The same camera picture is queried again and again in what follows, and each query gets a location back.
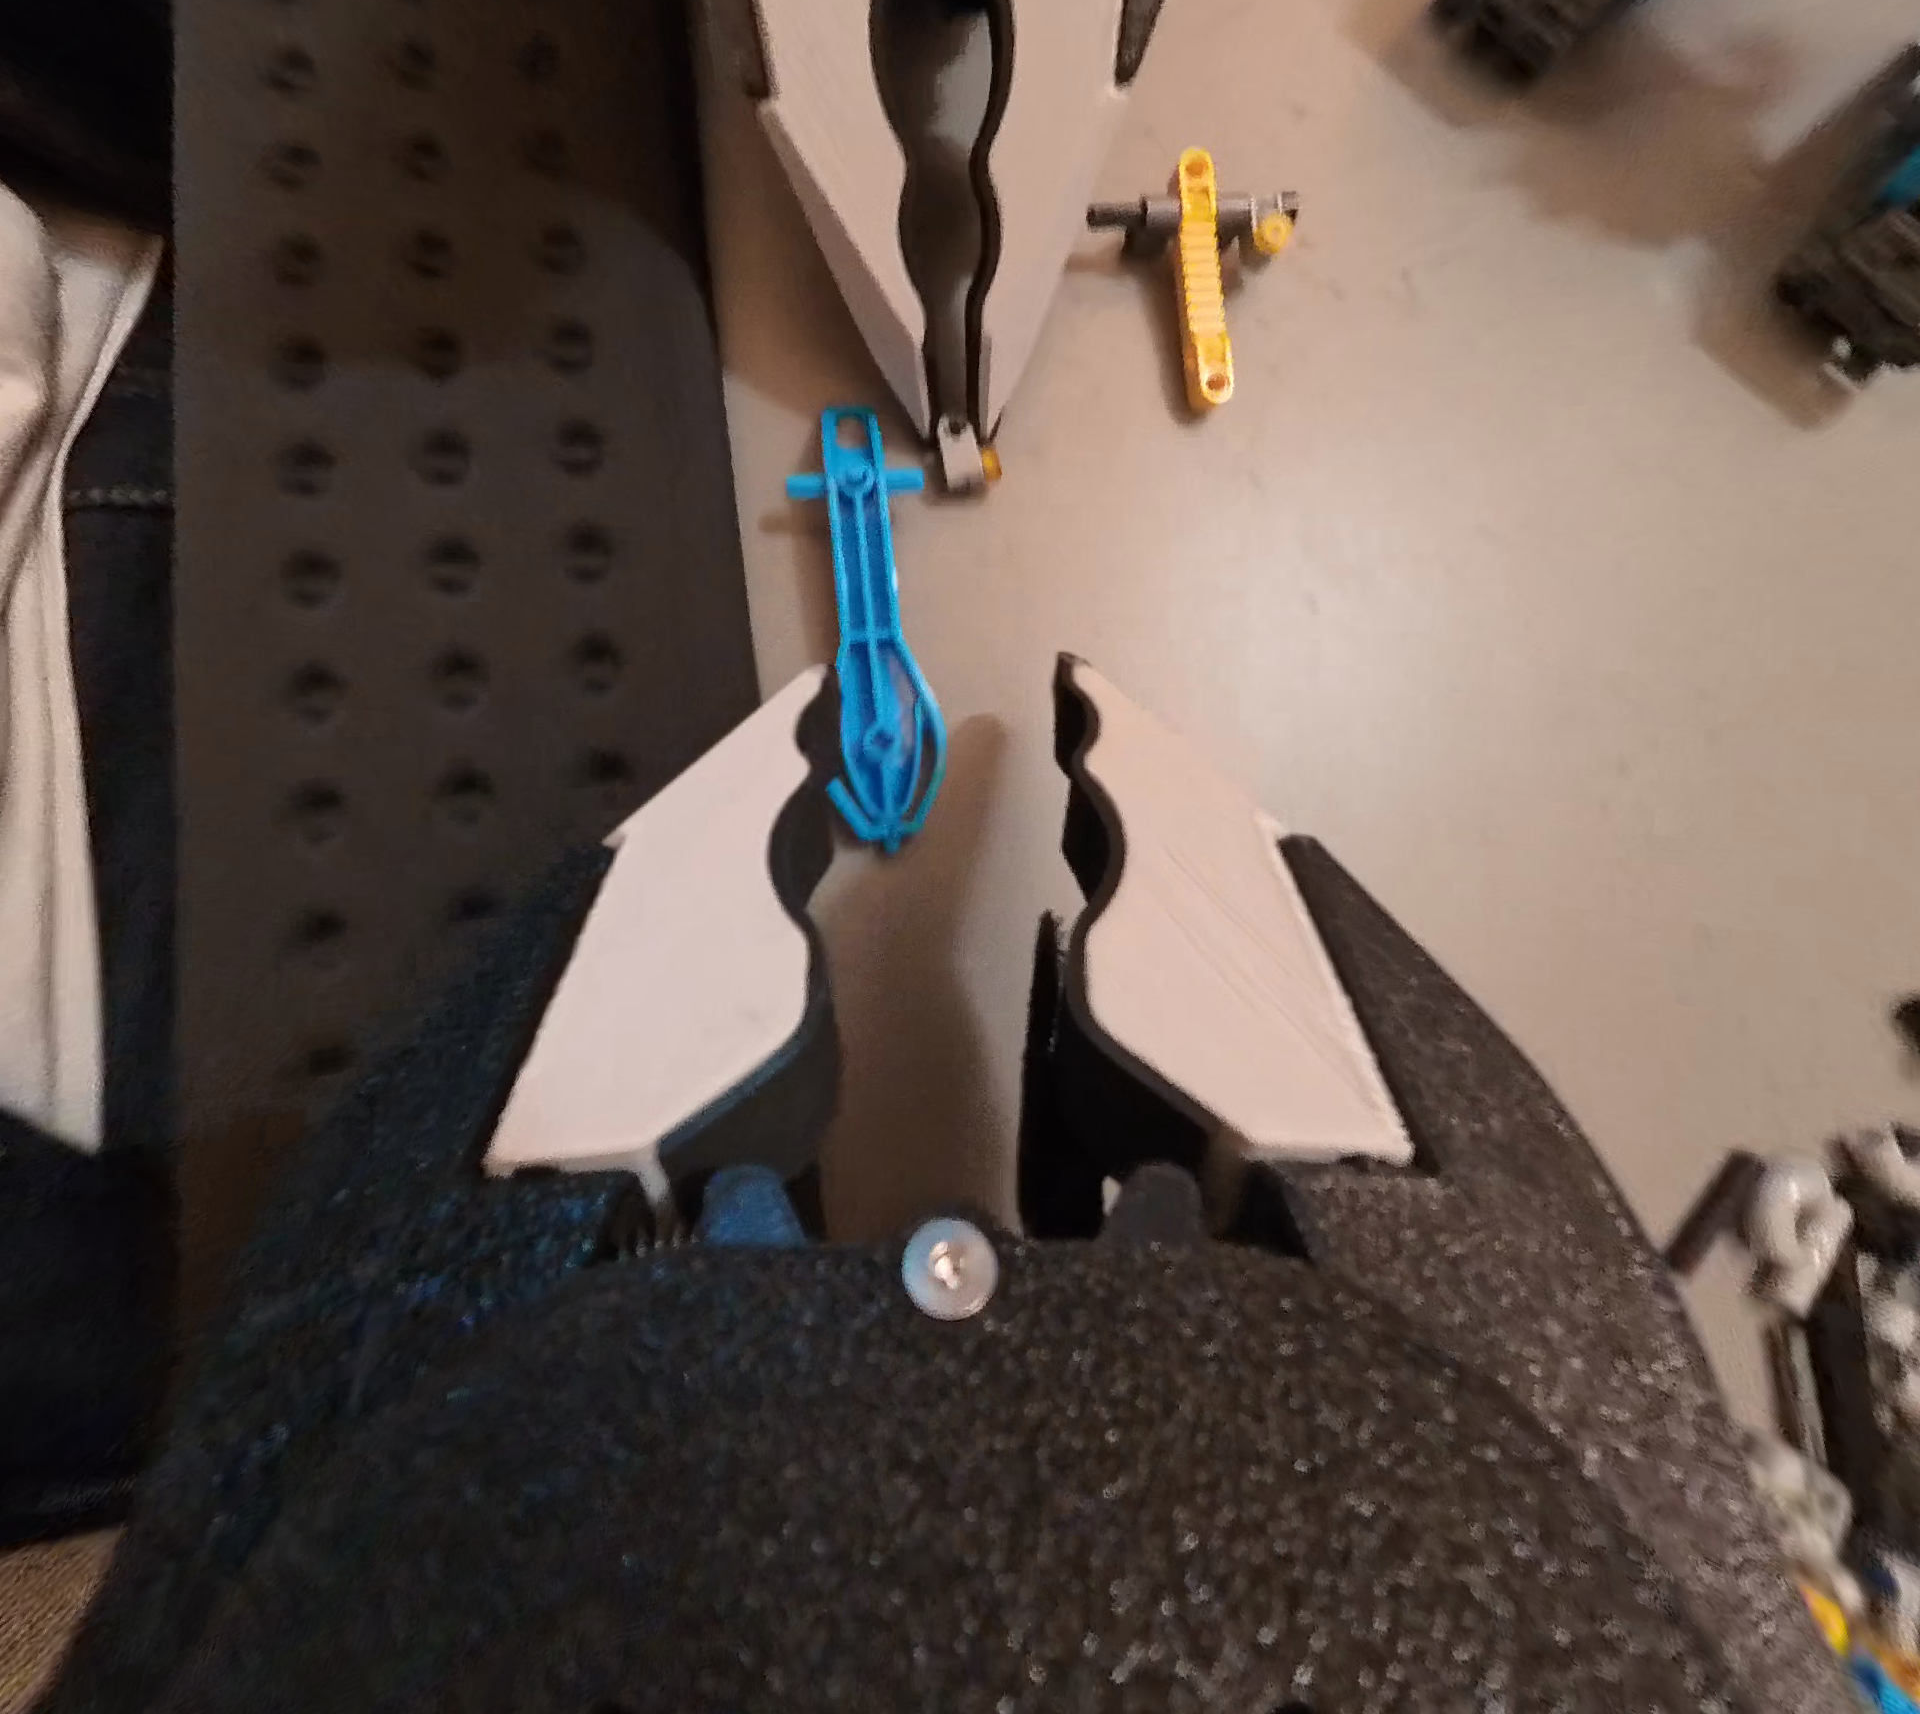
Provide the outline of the pile of small brick pieces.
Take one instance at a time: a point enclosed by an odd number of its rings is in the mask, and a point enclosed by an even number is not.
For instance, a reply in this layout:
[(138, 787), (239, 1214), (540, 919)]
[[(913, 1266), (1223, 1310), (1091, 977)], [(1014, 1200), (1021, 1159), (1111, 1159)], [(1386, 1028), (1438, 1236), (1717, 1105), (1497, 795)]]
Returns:
[(1773, 1420), (1745, 1465), (1865, 1710), (1918, 1709), (1918, 1127), (1813, 1154), (1730, 1151), (1667, 1240), (1679, 1277), (1737, 1242)]

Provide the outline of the yellow toothed beam piece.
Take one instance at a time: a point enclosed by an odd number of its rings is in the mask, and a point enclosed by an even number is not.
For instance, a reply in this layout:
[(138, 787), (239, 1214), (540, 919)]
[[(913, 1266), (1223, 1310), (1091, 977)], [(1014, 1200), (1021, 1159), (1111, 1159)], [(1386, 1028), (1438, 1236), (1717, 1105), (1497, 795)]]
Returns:
[(1167, 265), (1193, 416), (1211, 416), (1237, 394), (1230, 270), (1285, 254), (1299, 224), (1299, 193), (1225, 191), (1212, 153), (1200, 145), (1178, 155), (1165, 193), (1086, 206), (1086, 230), (1117, 237), (1127, 261)]

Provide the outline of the light blue brick separator tool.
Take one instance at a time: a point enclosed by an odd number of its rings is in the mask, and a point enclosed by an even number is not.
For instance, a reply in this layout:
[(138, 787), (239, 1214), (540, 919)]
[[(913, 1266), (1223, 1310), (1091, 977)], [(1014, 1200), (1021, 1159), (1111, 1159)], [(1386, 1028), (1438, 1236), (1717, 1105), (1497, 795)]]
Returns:
[(788, 476), (785, 491), (828, 513), (841, 701), (828, 801), (853, 839), (894, 857), (923, 835), (949, 776), (949, 722), (901, 609), (894, 504), (924, 491), (924, 472), (890, 462), (872, 410), (831, 407), (820, 466)]

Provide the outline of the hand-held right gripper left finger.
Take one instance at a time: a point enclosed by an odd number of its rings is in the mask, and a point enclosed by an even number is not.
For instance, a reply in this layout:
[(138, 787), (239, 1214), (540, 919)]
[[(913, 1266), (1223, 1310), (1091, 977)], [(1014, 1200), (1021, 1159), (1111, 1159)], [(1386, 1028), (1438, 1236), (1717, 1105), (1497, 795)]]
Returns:
[(809, 911), (832, 862), (839, 722), (834, 675), (797, 675), (604, 840), (488, 1175), (696, 1193), (728, 1168), (817, 1168), (843, 1078)]

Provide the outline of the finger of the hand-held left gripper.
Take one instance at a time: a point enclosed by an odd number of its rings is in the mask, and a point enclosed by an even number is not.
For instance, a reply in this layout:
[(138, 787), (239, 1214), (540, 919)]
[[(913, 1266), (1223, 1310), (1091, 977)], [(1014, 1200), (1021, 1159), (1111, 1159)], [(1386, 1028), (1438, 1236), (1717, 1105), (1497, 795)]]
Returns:
[(928, 316), (901, 239), (906, 161), (874, 59), (877, 0), (754, 0), (758, 121), (877, 371), (935, 430)]
[(982, 262), (968, 335), (975, 428), (997, 438), (1089, 224), (1127, 92), (1125, 0), (992, 0), (988, 108), (973, 153)]

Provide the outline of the person's white shirt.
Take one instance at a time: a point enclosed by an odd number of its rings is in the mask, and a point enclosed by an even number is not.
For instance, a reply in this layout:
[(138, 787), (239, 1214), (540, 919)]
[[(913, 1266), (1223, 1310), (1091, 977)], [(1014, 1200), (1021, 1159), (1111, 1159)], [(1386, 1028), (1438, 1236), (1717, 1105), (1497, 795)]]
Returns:
[(3, 191), (3, 1102), (84, 1154), (107, 1057), (65, 488), (161, 259), (156, 237)]

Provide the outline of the person's blue jeans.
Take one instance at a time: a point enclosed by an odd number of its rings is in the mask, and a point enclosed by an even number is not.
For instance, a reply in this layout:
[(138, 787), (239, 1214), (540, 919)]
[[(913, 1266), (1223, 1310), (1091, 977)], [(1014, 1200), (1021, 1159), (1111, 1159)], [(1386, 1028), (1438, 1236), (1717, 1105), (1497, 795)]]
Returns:
[(104, 1140), (3, 1102), (5, 1554), (120, 1523), (175, 1351), (177, 311), (172, 0), (3, 0), (3, 193), (156, 237), (147, 309), (65, 476), (103, 945)]

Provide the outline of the black dimpled mat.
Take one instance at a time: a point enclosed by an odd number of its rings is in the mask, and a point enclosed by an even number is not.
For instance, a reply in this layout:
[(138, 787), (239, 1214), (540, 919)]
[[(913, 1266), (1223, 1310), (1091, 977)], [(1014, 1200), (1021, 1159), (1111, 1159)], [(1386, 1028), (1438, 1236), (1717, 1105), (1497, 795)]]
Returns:
[(689, 0), (175, 0), (183, 1242), (756, 707)]

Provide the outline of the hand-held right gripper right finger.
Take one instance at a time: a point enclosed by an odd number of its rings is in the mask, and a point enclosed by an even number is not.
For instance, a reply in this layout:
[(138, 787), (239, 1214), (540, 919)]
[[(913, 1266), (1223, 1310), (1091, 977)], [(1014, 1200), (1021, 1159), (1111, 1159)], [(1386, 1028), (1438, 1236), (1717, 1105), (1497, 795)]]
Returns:
[(1052, 672), (1079, 908), (1037, 938), (1021, 1221), (1098, 1224), (1151, 1168), (1215, 1224), (1263, 1175), (1413, 1175), (1418, 1138), (1280, 818), (1085, 657)]

